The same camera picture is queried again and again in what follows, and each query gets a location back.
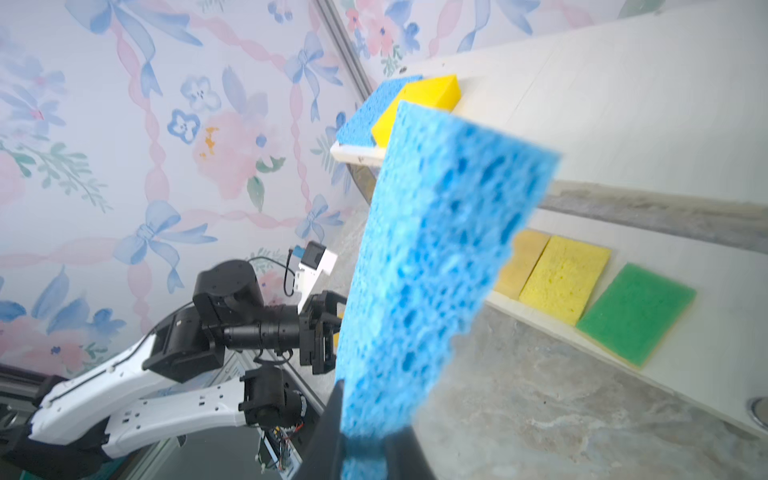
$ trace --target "sponge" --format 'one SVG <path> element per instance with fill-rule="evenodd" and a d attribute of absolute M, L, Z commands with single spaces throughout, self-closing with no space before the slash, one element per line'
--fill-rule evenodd
<path fill-rule="evenodd" d="M 339 338 L 344 478 L 384 465 L 482 307 L 558 155 L 445 112 L 401 102 L 373 194 Z M 379 472 L 385 478 L 386 472 Z"/>
<path fill-rule="evenodd" d="M 523 230 L 512 241 L 512 260 L 498 273 L 498 282 L 493 290 L 513 300 L 520 298 L 526 280 L 547 246 L 550 235 L 536 230 Z"/>
<path fill-rule="evenodd" d="M 642 366 L 695 296 L 688 286 L 628 263 L 576 328 Z"/>
<path fill-rule="evenodd" d="M 395 100 L 389 105 L 379 121 L 373 125 L 371 133 L 380 147 L 389 144 L 389 135 L 395 124 L 397 107 L 400 101 L 405 100 L 424 107 L 439 108 L 452 111 L 462 97 L 462 91 L 458 88 L 456 75 L 447 77 L 429 78 L 427 80 L 414 81 L 402 88 Z"/>
<path fill-rule="evenodd" d="M 547 243 L 520 301 L 576 325 L 611 251 L 554 236 Z"/>
<path fill-rule="evenodd" d="M 423 76 L 421 75 L 413 75 L 381 83 L 365 103 L 362 104 L 362 107 L 355 112 L 352 118 L 339 129 L 338 133 L 336 133 L 336 139 L 342 145 L 375 147 L 376 143 L 371 135 L 373 125 L 379 120 L 379 117 L 382 116 L 406 84 L 421 80 L 422 78 Z"/>

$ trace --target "blue sponge edge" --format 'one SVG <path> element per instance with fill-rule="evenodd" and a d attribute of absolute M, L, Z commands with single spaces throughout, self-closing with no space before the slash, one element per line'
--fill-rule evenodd
<path fill-rule="evenodd" d="M 451 337 L 468 331 L 512 237 L 545 195 L 558 158 L 401 102 L 339 341 L 336 378 L 345 379 L 342 431 L 350 439 L 381 439 L 410 424 L 452 356 Z M 345 478 L 373 478 L 359 476 L 358 464 L 346 464 Z"/>
<path fill-rule="evenodd" d="M 379 121 L 382 114 L 389 108 L 389 104 L 392 103 L 392 100 L 395 99 L 406 84 L 421 80 L 422 78 L 423 76 L 421 75 L 413 75 L 381 83 L 365 103 L 362 104 L 362 107 L 355 112 L 352 118 L 339 129 L 336 134 L 339 144 L 375 147 L 376 142 L 371 134 L 373 125 Z"/>

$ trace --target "wooden board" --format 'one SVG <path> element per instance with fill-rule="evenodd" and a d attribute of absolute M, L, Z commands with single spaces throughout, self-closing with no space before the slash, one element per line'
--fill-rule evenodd
<path fill-rule="evenodd" d="M 765 25 L 768 2 L 704 2 L 402 75 L 457 74 L 453 113 L 562 152 L 557 180 L 768 205 Z M 368 165 L 385 154 L 331 151 Z"/>
<path fill-rule="evenodd" d="M 500 293 L 491 292 L 489 305 L 768 438 L 746 413 L 748 399 L 768 396 L 767 255 L 546 210 L 537 210 L 528 226 L 613 250 L 588 308 L 627 262 L 691 286 L 697 297 L 641 370 L 574 327 Z"/>

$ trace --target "green scouring pad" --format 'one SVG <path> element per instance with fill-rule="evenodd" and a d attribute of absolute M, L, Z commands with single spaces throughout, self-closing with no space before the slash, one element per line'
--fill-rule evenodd
<path fill-rule="evenodd" d="M 576 328 L 639 367 L 695 296 L 688 286 L 628 263 Z"/>

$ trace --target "pale yellow sponge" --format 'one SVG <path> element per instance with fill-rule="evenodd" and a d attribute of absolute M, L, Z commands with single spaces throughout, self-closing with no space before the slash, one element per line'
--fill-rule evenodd
<path fill-rule="evenodd" d="M 512 241 L 512 259 L 498 273 L 493 290 L 513 300 L 520 298 L 525 282 L 536 266 L 550 235 L 536 230 L 523 230 Z"/>
<path fill-rule="evenodd" d="M 402 100 L 423 107 L 452 111 L 461 98 L 462 91 L 458 87 L 456 75 L 408 83 L 373 125 L 371 134 L 380 147 L 386 147 L 389 144 L 389 135 L 392 133 L 392 126 L 395 124 L 395 117 L 397 116 L 397 106 Z"/>
<path fill-rule="evenodd" d="M 554 236 L 520 293 L 520 301 L 576 325 L 611 257 L 607 248 Z"/>

